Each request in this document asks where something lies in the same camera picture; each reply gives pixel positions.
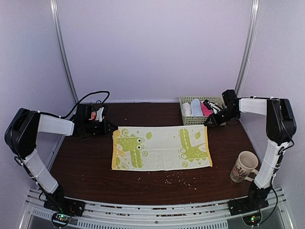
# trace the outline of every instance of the white wall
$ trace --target white wall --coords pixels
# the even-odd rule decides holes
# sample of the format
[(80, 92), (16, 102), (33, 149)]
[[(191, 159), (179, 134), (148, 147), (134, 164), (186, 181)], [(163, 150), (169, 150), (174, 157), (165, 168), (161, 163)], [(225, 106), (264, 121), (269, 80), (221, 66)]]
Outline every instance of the white wall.
[[(48, 0), (0, 1), (0, 92), (0, 228), (14, 229), (34, 182), (14, 162), (4, 132), (21, 107), (64, 115), (73, 106)], [(57, 139), (40, 135), (44, 162)]]
[[(295, 146), (289, 149), (275, 178), (304, 228), (305, 212), (305, 1), (263, 0), (254, 50), (242, 96), (288, 98), (295, 114)], [(242, 120), (260, 159), (267, 146), (265, 119), (243, 115)]]
[(235, 87), (251, 7), (251, 0), (58, 0), (78, 96), (100, 89), (115, 102), (219, 96)]

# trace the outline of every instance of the dark wooden table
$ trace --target dark wooden table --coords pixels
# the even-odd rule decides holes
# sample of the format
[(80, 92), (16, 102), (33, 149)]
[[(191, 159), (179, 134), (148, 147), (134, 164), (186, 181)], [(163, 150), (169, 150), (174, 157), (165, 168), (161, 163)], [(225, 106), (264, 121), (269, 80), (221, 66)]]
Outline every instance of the dark wooden table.
[[(176, 103), (109, 104), (107, 118), (118, 126), (183, 125)], [(208, 141), (213, 167), (133, 172), (111, 170), (111, 136), (66, 137), (51, 174), (66, 196), (106, 203), (184, 204), (246, 196), (250, 182), (236, 184), (229, 176), (241, 151), (254, 152), (242, 125), (208, 128)]]

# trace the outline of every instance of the white mug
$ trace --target white mug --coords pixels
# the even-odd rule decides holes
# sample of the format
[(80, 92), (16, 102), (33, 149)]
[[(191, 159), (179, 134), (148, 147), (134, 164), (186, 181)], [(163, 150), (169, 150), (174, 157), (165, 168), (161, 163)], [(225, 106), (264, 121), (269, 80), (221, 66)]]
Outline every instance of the white mug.
[(253, 179), (248, 176), (250, 173), (258, 173), (255, 169), (257, 166), (258, 159), (256, 155), (250, 151), (243, 151), (238, 156), (238, 159), (230, 173), (230, 178), (235, 183), (240, 183), (243, 180), (253, 181)]

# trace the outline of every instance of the green plastic basket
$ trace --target green plastic basket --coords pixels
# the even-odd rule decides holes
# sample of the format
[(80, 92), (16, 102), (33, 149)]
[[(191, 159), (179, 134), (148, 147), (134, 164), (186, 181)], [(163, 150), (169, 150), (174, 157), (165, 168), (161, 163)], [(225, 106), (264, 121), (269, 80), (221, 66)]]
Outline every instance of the green plastic basket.
[(180, 102), (180, 110), (181, 110), (181, 116), (183, 120), (183, 125), (203, 125), (208, 116), (203, 117), (192, 117), (192, 116), (184, 116), (182, 113), (182, 104), (189, 103), (191, 104), (191, 101), (194, 99), (199, 99), (200, 102), (203, 102), (204, 100), (209, 100), (213, 103), (216, 103), (221, 108), (224, 108), (224, 102), (221, 97), (200, 97), (200, 96), (182, 96), (179, 97)]

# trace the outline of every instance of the robotic arm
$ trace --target robotic arm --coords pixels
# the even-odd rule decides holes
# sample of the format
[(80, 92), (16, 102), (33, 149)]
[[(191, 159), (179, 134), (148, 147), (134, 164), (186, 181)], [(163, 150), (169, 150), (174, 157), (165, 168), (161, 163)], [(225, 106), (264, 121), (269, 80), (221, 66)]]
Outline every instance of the robotic arm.
[(16, 154), (15, 160), (36, 181), (46, 196), (44, 207), (68, 216), (82, 216), (85, 203), (64, 197), (64, 189), (47, 170), (36, 150), (40, 132), (64, 136), (108, 134), (117, 126), (104, 119), (107, 107), (98, 111), (92, 105), (79, 104), (70, 120), (49, 113), (21, 108), (5, 133), (5, 142)]
[(266, 198), (272, 189), (273, 179), (281, 166), (285, 150), (293, 142), (296, 124), (288, 99), (237, 98), (234, 90), (227, 90), (222, 96), (226, 108), (211, 114), (205, 122), (206, 126), (218, 126), (232, 118), (240, 118), (240, 113), (266, 116), (268, 146), (262, 166), (250, 185), (248, 197), (228, 203), (231, 215), (236, 215), (268, 206)]

